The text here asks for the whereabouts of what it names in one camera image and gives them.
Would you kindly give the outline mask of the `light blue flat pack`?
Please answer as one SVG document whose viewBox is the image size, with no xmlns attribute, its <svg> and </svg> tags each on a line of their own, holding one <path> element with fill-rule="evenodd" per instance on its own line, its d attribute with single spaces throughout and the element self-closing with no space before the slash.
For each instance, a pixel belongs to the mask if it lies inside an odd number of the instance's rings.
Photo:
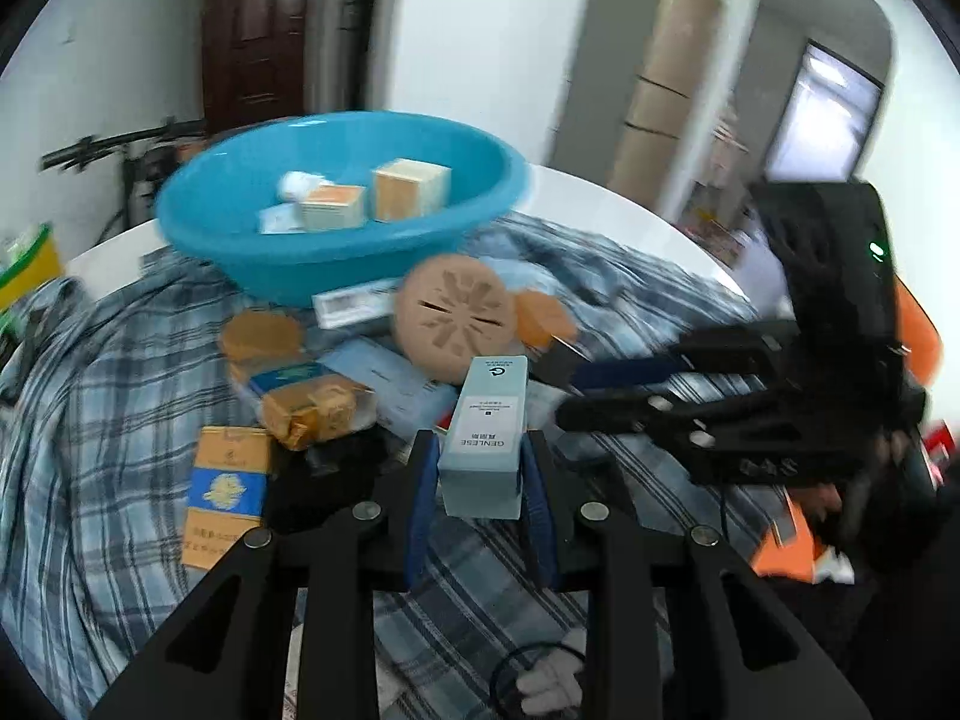
<svg viewBox="0 0 960 720">
<path fill-rule="evenodd" d="M 412 440 L 420 429 L 431 429 L 454 411 L 457 392 L 452 385 L 428 379 L 407 358 L 367 338 L 345 341 L 319 362 L 371 388 L 377 422 L 399 439 Z"/>
</svg>

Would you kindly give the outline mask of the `blue plaid cloth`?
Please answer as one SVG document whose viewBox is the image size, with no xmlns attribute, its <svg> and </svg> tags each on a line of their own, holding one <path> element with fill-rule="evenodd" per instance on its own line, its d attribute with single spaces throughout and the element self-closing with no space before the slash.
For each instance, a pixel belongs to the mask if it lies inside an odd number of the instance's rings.
<svg viewBox="0 0 960 720">
<path fill-rule="evenodd" d="M 556 296 L 591 358 L 644 356 L 680 333 L 751 319 L 708 278 L 601 236 L 506 216 L 464 252 L 506 283 Z M 252 416 L 229 387 L 221 326 L 245 307 L 216 268 L 149 257 L 91 299 L 59 278 L 16 310 L 2 372 L 2 628 L 50 703 L 83 718 L 199 576 L 181 557 L 195 445 Z M 508 525 L 440 518 L 427 570 L 374 602 L 397 718 L 485 718 L 496 663 L 583 624 L 579 595 L 537 590 Z"/>
</svg>

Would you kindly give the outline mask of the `blue plastic basin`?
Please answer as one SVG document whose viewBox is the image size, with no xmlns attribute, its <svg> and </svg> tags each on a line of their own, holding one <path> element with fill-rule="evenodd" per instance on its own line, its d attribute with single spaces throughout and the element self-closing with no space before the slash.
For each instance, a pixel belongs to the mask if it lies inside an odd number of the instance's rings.
<svg viewBox="0 0 960 720">
<path fill-rule="evenodd" d="M 511 210 L 529 166 L 500 138 L 400 112 L 272 122 L 210 146 L 161 188 L 156 218 L 179 254 L 245 294 L 314 296 L 402 277 Z"/>
</svg>

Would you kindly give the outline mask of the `dark brown door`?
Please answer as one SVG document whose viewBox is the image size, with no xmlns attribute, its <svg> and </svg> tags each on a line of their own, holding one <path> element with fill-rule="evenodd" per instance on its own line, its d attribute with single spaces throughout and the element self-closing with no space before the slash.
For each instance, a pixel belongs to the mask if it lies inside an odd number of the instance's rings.
<svg viewBox="0 0 960 720">
<path fill-rule="evenodd" d="M 203 117 L 212 133 L 304 112 L 308 0 L 203 0 Z"/>
</svg>

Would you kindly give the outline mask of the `light blue wet wipes pack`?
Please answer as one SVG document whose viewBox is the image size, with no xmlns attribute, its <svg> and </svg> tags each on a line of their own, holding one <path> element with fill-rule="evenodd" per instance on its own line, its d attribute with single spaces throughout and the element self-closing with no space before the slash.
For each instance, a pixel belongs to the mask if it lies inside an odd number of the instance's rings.
<svg viewBox="0 0 960 720">
<path fill-rule="evenodd" d="M 259 211 L 260 234 L 296 234 L 304 231 L 299 206 L 280 203 Z"/>
</svg>

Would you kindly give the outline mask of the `small cream orange box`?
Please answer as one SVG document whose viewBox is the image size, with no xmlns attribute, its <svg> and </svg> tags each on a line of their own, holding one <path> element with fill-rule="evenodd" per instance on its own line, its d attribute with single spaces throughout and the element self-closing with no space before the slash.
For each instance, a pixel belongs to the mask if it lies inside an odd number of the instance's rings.
<svg viewBox="0 0 960 720">
<path fill-rule="evenodd" d="M 355 229 L 368 219 L 363 185 L 331 184 L 299 202 L 302 224 L 308 231 Z"/>
</svg>

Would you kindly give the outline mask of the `orange translucent triangular piece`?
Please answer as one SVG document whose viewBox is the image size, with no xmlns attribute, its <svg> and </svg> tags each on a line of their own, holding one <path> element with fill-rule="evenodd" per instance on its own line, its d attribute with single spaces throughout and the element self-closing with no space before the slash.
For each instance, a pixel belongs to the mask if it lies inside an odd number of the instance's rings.
<svg viewBox="0 0 960 720">
<path fill-rule="evenodd" d="M 550 294 L 524 289 L 514 294 L 517 338 L 530 348 L 547 349 L 555 340 L 573 343 L 578 325 L 562 301 Z"/>
</svg>

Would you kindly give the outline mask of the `tan square box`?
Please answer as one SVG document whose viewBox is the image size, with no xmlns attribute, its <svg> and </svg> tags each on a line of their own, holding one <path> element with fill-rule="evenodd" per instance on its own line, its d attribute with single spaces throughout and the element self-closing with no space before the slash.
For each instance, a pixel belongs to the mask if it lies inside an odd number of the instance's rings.
<svg viewBox="0 0 960 720">
<path fill-rule="evenodd" d="M 449 185 L 448 166 L 398 158 L 373 171 L 373 215 L 377 221 L 434 215 L 446 208 Z"/>
</svg>

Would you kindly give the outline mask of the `pale green tall box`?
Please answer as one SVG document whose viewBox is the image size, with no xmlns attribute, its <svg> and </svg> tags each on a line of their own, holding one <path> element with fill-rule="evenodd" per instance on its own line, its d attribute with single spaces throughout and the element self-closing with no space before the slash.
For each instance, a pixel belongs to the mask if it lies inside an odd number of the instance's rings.
<svg viewBox="0 0 960 720">
<path fill-rule="evenodd" d="M 439 459 L 446 514 L 467 520 L 519 518 L 526 395 L 526 356 L 472 359 Z"/>
</svg>

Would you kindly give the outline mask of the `beige refrigerator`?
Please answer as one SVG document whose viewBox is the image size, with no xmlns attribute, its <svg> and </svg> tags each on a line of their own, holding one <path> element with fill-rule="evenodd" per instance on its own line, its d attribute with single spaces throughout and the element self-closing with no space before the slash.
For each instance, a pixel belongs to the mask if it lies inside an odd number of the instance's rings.
<svg viewBox="0 0 960 720">
<path fill-rule="evenodd" d="M 587 0 L 548 165 L 656 211 L 724 0 Z"/>
</svg>

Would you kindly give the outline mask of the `gold foil wrapped pack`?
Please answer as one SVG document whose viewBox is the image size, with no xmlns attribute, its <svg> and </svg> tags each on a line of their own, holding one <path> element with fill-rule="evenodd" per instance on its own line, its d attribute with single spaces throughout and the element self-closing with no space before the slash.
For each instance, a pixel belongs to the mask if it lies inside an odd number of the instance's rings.
<svg viewBox="0 0 960 720">
<path fill-rule="evenodd" d="M 308 449 L 376 422 L 373 390 L 317 361 L 260 369 L 242 385 L 256 402 L 260 424 L 286 449 Z"/>
</svg>

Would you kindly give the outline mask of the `white lotion bottle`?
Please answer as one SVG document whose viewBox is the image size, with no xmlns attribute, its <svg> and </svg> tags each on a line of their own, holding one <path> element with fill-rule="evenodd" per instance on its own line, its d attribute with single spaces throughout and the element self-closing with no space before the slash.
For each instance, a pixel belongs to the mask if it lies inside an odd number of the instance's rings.
<svg viewBox="0 0 960 720">
<path fill-rule="evenodd" d="M 306 202 L 311 193 L 321 187 L 331 185 L 329 179 L 322 174 L 304 171 L 288 171 L 280 177 L 277 184 L 277 195 L 282 202 Z"/>
</svg>

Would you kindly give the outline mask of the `yellow blue cigarette carton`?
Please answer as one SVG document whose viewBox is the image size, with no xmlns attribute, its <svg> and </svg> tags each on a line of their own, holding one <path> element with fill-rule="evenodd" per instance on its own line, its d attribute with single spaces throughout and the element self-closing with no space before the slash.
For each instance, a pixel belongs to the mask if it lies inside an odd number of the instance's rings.
<svg viewBox="0 0 960 720">
<path fill-rule="evenodd" d="M 200 431 L 185 504 L 182 564 L 208 571 L 262 522 L 274 444 L 262 427 Z"/>
</svg>

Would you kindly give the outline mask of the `round beige perforated disc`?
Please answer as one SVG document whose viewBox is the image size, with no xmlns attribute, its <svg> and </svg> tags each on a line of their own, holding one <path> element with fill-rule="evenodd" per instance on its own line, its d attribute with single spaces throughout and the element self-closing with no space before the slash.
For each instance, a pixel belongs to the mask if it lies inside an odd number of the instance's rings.
<svg viewBox="0 0 960 720">
<path fill-rule="evenodd" d="M 488 265 L 462 254 L 419 263 L 394 294 L 398 349 L 430 379 L 460 385 L 472 359 L 505 355 L 516 340 L 514 298 Z"/>
</svg>

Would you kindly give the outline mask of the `black plush toy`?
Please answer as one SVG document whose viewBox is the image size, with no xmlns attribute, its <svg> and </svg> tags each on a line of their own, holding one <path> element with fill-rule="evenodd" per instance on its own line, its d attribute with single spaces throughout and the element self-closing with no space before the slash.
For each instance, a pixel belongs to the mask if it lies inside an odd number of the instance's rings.
<svg viewBox="0 0 960 720">
<path fill-rule="evenodd" d="M 267 476 L 262 518 L 281 536 L 309 532 L 366 499 L 389 460 L 386 431 L 374 426 L 306 450 L 279 445 Z"/>
</svg>

